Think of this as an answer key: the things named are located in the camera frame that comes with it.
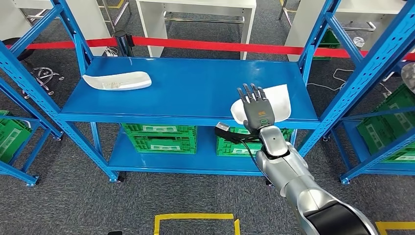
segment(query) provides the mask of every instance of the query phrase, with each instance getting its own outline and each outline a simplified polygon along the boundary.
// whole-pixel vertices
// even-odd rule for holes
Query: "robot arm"
[[[246,84],[244,87],[249,101],[240,88],[238,92],[248,119],[244,125],[251,135],[244,138],[230,134],[223,123],[216,126],[216,134],[234,143],[253,140],[255,136],[261,140],[263,148],[257,151],[255,162],[281,196],[287,198],[301,232],[305,235],[376,235],[376,229],[359,210],[316,184],[305,160],[274,126],[273,110],[262,89],[251,84],[252,95]]]

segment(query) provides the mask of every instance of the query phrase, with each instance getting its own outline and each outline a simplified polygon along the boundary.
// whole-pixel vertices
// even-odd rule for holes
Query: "gray carpet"
[[[117,4],[116,0],[109,2],[110,5]],[[131,2],[133,14],[123,16],[117,28],[133,35],[143,35],[135,1]],[[288,8],[295,9],[298,4],[295,2],[292,0]],[[279,10],[278,0],[257,0],[252,43],[284,44],[289,25],[285,19],[277,19]],[[117,10],[112,9],[112,13],[116,14]],[[233,24],[169,23],[167,27],[170,38],[204,41],[237,42],[241,32],[241,28]],[[67,39],[61,24],[53,22],[37,41]],[[134,53],[148,56],[146,47],[135,47]],[[237,59],[239,53],[166,48],[163,57]],[[248,59],[286,60],[286,57],[248,54]],[[65,76],[64,82],[56,84],[56,92],[52,96],[62,106],[79,80],[73,50],[38,50],[30,61],[37,66],[51,67]],[[336,68],[354,67],[346,59],[315,61],[310,82],[340,86],[339,81],[332,78]],[[338,76],[347,79],[348,73]],[[399,83],[399,79],[392,79],[386,85],[393,90]],[[355,112],[376,107],[383,99],[381,89],[378,87],[371,92]],[[336,94],[315,86],[309,86],[308,90],[318,114],[324,111]],[[0,100],[0,109],[24,115],[3,94],[0,94]],[[87,123],[77,123],[77,126],[91,139]],[[108,157],[117,134],[117,124],[99,124],[99,129],[103,151]],[[304,131],[300,132],[300,140],[304,134]],[[340,134],[348,153],[353,156],[346,138]],[[33,146],[31,141],[23,155],[27,155]],[[411,221],[415,217],[413,177],[362,175],[353,179],[350,186],[343,186],[338,177],[345,168],[334,142],[317,143],[305,159],[318,184],[364,211],[371,221]],[[67,137],[62,141],[49,138],[29,172],[41,177],[40,184],[34,188],[27,188],[11,177],[1,177],[0,234],[106,235],[109,231],[121,230],[126,235],[147,235],[153,232],[155,215],[179,212],[233,213],[240,219],[244,235],[299,234],[285,199],[274,189],[266,187],[261,177],[129,172],[125,183],[111,184],[106,175]],[[160,234],[231,235],[233,222],[167,220],[161,222]]]

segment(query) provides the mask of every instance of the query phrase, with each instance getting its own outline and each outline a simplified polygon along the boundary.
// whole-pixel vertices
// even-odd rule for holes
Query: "white plate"
[[[284,121],[289,118],[291,115],[291,103],[287,85],[284,84],[265,88],[264,92],[273,108],[275,122]],[[247,119],[241,99],[233,103],[231,106],[231,113],[233,119],[235,119],[238,124],[243,124],[244,120]]]
[[[82,76],[91,87],[107,91],[127,91],[146,88],[151,85],[151,79],[146,72],[128,72],[100,77]]]

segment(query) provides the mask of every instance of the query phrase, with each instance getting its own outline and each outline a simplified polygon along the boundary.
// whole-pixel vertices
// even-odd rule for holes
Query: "green box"
[[[196,153],[194,137],[129,136],[137,152],[143,153]]]
[[[9,114],[0,110],[0,115]],[[20,145],[29,137],[31,129],[24,122],[13,119],[0,119],[0,161],[9,163]]]
[[[244,127],[231,127],[231,132],[240,134],[249,134],[249,131]],[[293,129],[281,129],[281,132],[286,140],[289,141]],[[255,155],[258,150],[261,150],[262,143],[260,141],[246,143],[251,153]],[[234,144],[226,141],[223,138],[217,137],[216,140],[216,155],[218,156],[235,156],[235,157],[250,157],[248,150],[243,144]]]
[[[405,147],[390,157],[383,160],[383,163],[415,163],[415,148],[413,143],[410,144],[412,147]]]
[[[336,36],[334,35],[333,31],[328,29],[324,36],[322,41],[320,42],[319,47],[323,48],[339,48],[340,42],[337,40]],[[323,57],[323,56],[314,56],[313,60],[331,60],[331,57]]]
[[[127,135],[131,136],[195,136],[197,127],[186,125],[159,125],[122,123]]]
[[[376,109],[378,111],[402,109],[415,106],[415,94],[405,84],[388,96]],[[415,126],[415,112],[405,112],[382,116],[391,126],[393,135],[399,137]]]
[[[396,139],[392,128],[381,116],[364,119],[357,126],[357,130],[365,140],[371,154],[376,153]]]
[[[249,142],[246,143],[251,153],[255,155],[258,150],[261,150],[262,143]],[[224,138],[218,137],[216,140],[216,155],[218,156],[238,156],[238,157],[250,157],[248,150],[243,144],[234,144],[230,141],[226,141]]]

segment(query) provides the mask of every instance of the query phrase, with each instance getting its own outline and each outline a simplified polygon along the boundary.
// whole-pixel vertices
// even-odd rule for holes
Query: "white desk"
[[[67,0],[67,3],[85,39],[111,37],[97,1]],[[31,28],[19,8],[51,9],[52,4],[50,0],[0,0],[0,40],[22,37]],[[105,48],[93,47],[91,51],[100,56]]]
[[[302,0],[288,33],[286,46],[303,47],[316,23],[325,0]],[[369,50],[388,27],[406,1],[403,0],[342,0],[336,11],[339,21],[377,22],[376,30],[365,40],[362,50]],[[298,55],[288,55],[290,61],[298,61]]]
[[[248,44],[256,0],[136,0],[145,37],[167,38],[164,12],[185,12],[245,18],[241,43]],[[151,57],[160,57],[164,47],[148,46]],[[241,52],[241,59],[246,59]]]

